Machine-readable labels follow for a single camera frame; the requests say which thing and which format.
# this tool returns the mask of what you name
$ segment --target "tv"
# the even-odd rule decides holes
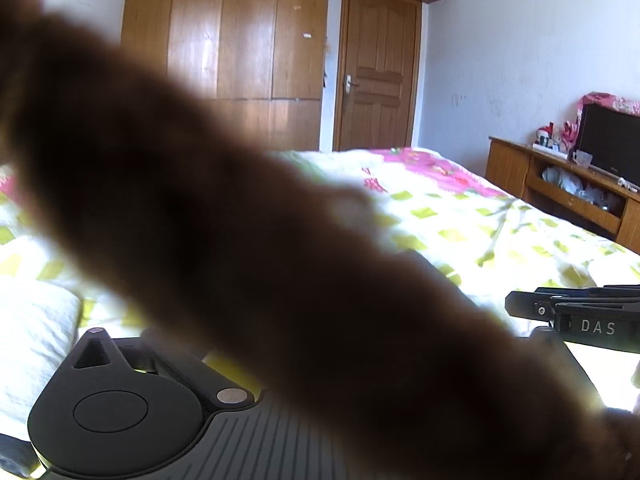
[[[591,153],[593,167],[640,185],[640,117],[586,105],[575,149]]]

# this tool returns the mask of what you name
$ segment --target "wardrobe door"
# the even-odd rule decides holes
[[[218,98],[268,99],[278,0],[223,0]]]
[[[328,0],[278,0],[274,99],[321,99]]]
[[[173,0],[167,70],[205,99],[217,95],[221,15],[222,0]]]
[[[258,99],[213,99],[210,109],[234,134],[247,143],[266,148],[269,138],[270,102]]]
[[[166,72],[172,0],[125,0],[122,47],[142,62]]]
[[[273,100],[269,118],[270,150],[314,150],[320,145],[320,101]]]

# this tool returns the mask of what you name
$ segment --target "white pillow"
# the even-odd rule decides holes
[[[79,315],[68,290],[0,276],[0,433],[29,440],[29,411],[71,350]]]

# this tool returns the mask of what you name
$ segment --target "bedspread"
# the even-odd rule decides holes
[[[318,182],[368,190],[382,243],[415,250],[516,333],[532,324],[509,317],[504,298],[537,286],[640,283],[640,256],[610,240],[540,212],[429,150],[284,152],[275,155]],[[103,326],[134,336],[135,308],[86,279],[35,235],[0,186],[0,274],[37,278],[82,299],[80,333]]]
[[[512,290],[640,283],[640,256],[533,208],[429,150],[281,154],[309,178],[366,188],[382,235],[425,256],[516,333]]]

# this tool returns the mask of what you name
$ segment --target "circular button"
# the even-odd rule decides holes
[[[225,388],[220,390],[216,397],[225,404],[237,404],[238,402],[244,402],[248,395],[246,391],[240,388]]]
[[[146,400],[131,392],[99,392],[85,397],[74,408],[74,419],[95,433],[116,433],[139,424],[148,411]]]

